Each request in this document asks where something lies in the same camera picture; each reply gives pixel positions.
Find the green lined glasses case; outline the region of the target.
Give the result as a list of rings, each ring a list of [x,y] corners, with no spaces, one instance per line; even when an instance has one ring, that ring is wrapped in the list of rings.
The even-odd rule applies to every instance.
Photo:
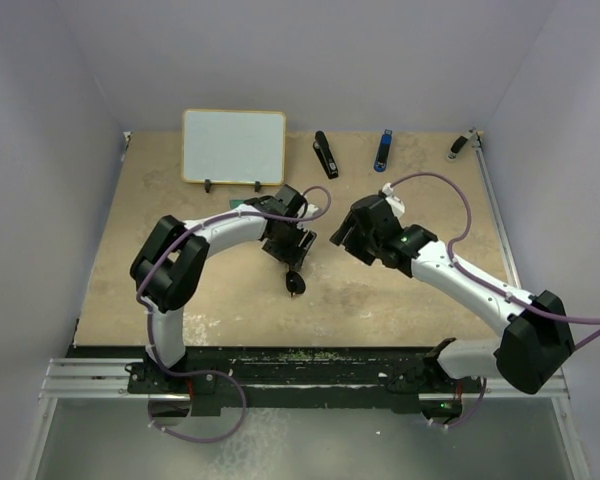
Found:
[[[238,206],[242,205],[244,203],[243,199],[230,199],[229,200],[229,207],[231,209],[237,208]]]

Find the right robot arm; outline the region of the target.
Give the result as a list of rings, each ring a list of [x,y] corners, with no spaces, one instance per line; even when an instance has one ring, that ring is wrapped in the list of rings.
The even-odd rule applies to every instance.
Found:
[[[425,366],[426,383],[447,391],[465,377],[500,376],[525,394],[537,393],[575,351],[562,300],[548,290],[534,295],[498,284],[474,265],[451,258],[434,233],[417,224],[402,226],[403,211],[396,197],[364,197],[351,206],[330,240],[367,265],[379,260],[436,288],[498,336],[445,340]]]

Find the aviator sunglasses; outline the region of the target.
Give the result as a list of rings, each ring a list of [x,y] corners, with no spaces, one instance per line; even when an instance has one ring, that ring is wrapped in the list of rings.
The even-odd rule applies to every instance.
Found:
[[[289,270],[285,275],[285,285],[291,297],[302,295],[306,291],[303,277],[296,271]]]

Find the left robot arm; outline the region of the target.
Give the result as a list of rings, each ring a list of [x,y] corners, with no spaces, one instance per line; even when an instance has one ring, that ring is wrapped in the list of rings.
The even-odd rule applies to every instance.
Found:
[[[195,374],[186,367],[184,308],[208,259],[245,243],[261,242],[268,255],[287,267],[289,295],[302,295],[306,284],[300,269],[317,237],[308,223],[327,210],[310,203],[305,192],[283,185],[274,195],[244,200],[207,218],[162,217],[130,267],[136,301],[147,314],[145,364],[152,367],[151,381],[164,392],[174,392]]]

